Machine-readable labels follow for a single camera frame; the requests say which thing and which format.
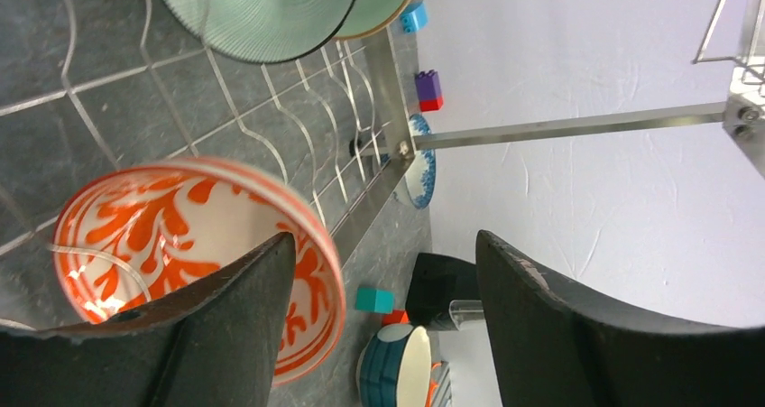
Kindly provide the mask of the blue white floral bowl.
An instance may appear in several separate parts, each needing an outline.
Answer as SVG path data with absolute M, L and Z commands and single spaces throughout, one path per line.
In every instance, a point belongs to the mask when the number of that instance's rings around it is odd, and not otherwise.
M 434 194 L 436 172 L 435 151 L 416 151 L 403 181 L 395 190 L 395 198 L 402 204 L 416 209 L 427 208 Z

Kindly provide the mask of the stainless steel dish rack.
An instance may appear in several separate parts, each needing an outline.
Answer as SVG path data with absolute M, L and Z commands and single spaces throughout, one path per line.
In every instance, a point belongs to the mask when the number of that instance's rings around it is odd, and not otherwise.
M 715 0 L 425 0 L 392 27 L 402 85 L 436 69 L 437 132 L 725 99 L 732 67 L 693 64 Z M 120 167 L 190 154 L 282 176 L 330 227 L 379 134 L 359 41 L 260 67 L 214 54 L 161 0 L 1 0 L 1 318 L 78 320 L 47 242 L 66 200 Z M 764 181 L 720 125 L 438 153 L 435 196 L 379 230 L 386 254 L 422 236 L 471 257 L 490 229 L 616 298 L 727 326 L 764 320 Z

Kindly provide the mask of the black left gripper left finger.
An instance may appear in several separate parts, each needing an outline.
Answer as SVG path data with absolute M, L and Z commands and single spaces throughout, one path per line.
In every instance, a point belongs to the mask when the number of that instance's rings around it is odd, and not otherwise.
M 295 273 L 279 233 L 101 324 L 1 331 L 4 406 L 264 406 Z

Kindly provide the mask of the teal glazed bowl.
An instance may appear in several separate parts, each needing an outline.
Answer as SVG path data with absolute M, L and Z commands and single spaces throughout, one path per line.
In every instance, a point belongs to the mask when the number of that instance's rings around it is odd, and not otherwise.
M 356 385 L 364 407 L 424 407 L 428 402 L 432 354 L 422 326 L 382 327 L 359 356 Z

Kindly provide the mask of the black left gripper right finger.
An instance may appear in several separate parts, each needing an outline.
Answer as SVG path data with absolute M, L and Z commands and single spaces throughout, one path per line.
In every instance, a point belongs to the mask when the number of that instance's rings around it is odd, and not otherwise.
M 761 406 L 764 330 L 671 317 L 475 239 L 477 281 L 506 406 Z

